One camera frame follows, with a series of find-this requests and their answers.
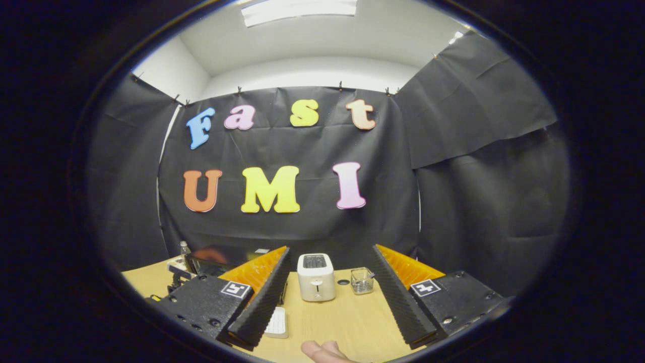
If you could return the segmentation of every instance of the white keyboard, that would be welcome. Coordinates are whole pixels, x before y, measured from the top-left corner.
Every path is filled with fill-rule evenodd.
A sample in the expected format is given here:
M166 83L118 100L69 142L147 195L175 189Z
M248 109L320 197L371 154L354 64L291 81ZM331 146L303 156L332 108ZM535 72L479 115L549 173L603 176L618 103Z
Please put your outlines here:
M284 308L277 306L273 311L269 325L264 330L264 335L270 338L288 338L289 333L286 330L286 314Z

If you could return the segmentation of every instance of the white wall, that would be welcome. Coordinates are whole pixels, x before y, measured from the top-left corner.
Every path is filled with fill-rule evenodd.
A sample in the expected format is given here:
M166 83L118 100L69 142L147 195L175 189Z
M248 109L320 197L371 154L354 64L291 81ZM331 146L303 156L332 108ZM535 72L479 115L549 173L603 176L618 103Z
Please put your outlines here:
M169 40L150 54L133 70L136 76L156 89L184 103L199 101L204 87L211 79L195 60L179 36Z
M357 57L305 57L284 59L239 68L213 77L199 99L272 87L330 86L394 93L418 68Z

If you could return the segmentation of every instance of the finger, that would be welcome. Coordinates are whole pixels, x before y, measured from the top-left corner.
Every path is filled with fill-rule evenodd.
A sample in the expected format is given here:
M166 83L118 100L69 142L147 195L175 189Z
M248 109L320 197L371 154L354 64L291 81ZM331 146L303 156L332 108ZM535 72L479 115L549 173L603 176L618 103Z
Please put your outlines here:
M323 349L318 345L318 343L314 342L313 340L307 340L306 342L303 342L302 345L300 345L300 350L303 351L303 353L306 354L307 357L313 359L313 354Z
M321 349L313 352L310 357L315 363L353 363L347 358L342 358L341 356L328 351L327 349Z
M328 340L325 343L322 343L322 348L327 349L328 351L331 351L332 353L337 354L342 358L347 358L347 356L343 354L338 348L338 343L335 340Z

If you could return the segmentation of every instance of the foam letter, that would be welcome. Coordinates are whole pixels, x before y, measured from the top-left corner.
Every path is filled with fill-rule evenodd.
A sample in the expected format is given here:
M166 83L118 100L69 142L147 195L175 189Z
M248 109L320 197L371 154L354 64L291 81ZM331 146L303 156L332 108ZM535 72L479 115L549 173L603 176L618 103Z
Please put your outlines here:
M196 170L189 170L184 173L184 203L193 212L208 212L215 207L217 201L217 180L222 176L219 170L206 171L206 178L208 179L208 188L206 190L206 199L199 201L197 199L197 180L201 176L201 172Z
M361 168L359 163L340 163L332 167L338 174L338 183L341 188L341 199L336 203L338 209L360 208L367 202L359 192L359 182L356 171Z
M367 119L367 112L374 111L371 105L366 105L362 99L347 104L348 110L352 110L352 121L354 125L361 130L372 130L376 126L376 121Z
M318 102L315 99L299 99L291 106L291 124L296 127L312 126L318 122Z
M241 105L234 107L231 110L231 116L228 116L224 121L224 127L227 129L240 129L248 130L253 126L253 115L255 114L255 107L249 105Z
M190 127L190 137L193 140L193 142L190 144L190 148L192 150L195 150L198 146L208 140L208 135L206 135L202 130L210 130L210 118L208 117L213 116L214 114L215 109L209 107L204 112L193 117L192 119L189 119L188 122L186 122L186 126Z
M278 213L296 213L300 205L295 202L295 176L300 170L297 167L281 167L275 173L269 184L262 169L246 168L242 175L246 177L246 198L242 204L242 212L257 213L260 207L255 202L255 196L260 200L265 212L271 209L271 204L278 197L273 209Z

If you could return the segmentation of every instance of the ceiling light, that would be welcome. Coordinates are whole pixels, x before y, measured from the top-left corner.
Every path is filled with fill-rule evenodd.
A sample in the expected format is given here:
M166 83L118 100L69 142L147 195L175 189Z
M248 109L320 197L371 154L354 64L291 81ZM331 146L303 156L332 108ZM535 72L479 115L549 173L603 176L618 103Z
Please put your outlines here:
M242 9L246 27L289 17L356 14L357 0L268 0Z

